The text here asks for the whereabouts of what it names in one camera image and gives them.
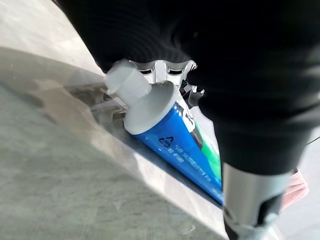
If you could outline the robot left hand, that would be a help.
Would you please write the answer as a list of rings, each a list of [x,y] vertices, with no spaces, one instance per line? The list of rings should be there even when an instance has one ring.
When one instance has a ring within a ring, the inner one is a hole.
[[[197,64],[223,162],[231,240],[260,240],[320,125],[317,0],[59,0],[97,65]]]

